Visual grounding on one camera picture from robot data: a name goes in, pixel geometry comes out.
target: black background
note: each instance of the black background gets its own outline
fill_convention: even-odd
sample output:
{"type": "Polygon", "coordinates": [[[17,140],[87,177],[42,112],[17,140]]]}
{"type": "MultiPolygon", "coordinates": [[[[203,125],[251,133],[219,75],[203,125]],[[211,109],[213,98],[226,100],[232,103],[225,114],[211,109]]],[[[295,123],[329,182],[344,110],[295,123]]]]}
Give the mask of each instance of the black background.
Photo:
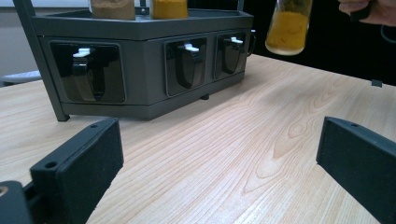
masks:
{"type": "MultiPolygon", "coordinates": [[[[255,54],[396,85],[396,45],[382,38],[380,25],[351,22],[338,10],[337,0],[314,0],[302,53],[279,56],[269,52],[264,42],[275,3],[245,0],[244,11],[254,16],[255,54]]],[[[235,10],[236,6],[235,0],[189,0],[189,7],[235,10]]]]}

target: wood grain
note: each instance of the wood grain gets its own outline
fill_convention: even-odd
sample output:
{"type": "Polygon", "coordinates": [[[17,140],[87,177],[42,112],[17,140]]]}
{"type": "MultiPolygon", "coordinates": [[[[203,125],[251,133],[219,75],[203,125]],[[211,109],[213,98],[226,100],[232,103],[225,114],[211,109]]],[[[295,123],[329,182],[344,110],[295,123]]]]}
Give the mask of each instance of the wood grain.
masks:
{"type": "MultiPolygon", "coordinates": [[[[237,85],[160,118],[120,119],[125,163],[90,223],[376,223],[315,161],[325,116],[396,140],[396,88],[259,56],[237,85]]],[[[89,124],[41,81],[0,89],[0,181],[89,124]]]]}

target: human hand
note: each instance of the human hand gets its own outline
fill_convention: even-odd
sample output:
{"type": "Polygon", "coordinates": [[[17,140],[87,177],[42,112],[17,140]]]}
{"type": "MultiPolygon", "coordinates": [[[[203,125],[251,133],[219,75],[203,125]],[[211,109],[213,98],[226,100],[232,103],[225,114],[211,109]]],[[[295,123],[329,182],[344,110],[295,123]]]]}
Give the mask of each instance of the human hand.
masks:
{"type": "MultiPolygon", "coordinates": [[[[338,0],[340,11],[350,15],[369,5],[371,0],[338,0]]],[[[396,27],[396,0],[372,0],[370,15],[361,22],[396,27]]]]}

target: spice jar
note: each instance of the spice jar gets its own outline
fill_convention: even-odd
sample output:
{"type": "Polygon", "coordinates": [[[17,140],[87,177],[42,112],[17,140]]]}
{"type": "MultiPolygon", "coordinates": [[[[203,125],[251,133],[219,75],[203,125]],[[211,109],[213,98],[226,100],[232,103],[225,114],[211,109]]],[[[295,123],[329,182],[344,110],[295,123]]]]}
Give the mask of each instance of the spice jar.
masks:
{"type": "Polygon", "coordinates": [[[94,18],[134,20],[134,0],[89,0],[94,18]]]}
{"type": "Polygon", "coordinates": [[[303,51],[313,0],[277,0],[265,47],[280,55],[303,51]]]}
{"type": "Polygon", "coordinates": [[[187,0],[151,0],[150,14],[155,20],[187,18],[187,0]]]}

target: light wood tabletop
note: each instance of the light wood tabletop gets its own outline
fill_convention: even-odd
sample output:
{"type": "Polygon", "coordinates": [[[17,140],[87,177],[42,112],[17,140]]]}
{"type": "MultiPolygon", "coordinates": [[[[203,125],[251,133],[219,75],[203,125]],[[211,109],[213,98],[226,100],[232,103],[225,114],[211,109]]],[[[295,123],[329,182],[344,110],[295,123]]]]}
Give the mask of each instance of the light wood tabletop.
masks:
{"type": "MultiPolygon", "coordinates": [[[[396,88],[252,55],[245,79],[153,120],[120,118],[125,163],[89,223],[376,223],[316,163],[325,116],[396,140],[396,88]]],[[[58,122],[42,81],[0,89],[0,182],[103,117],[58,122]]]]}

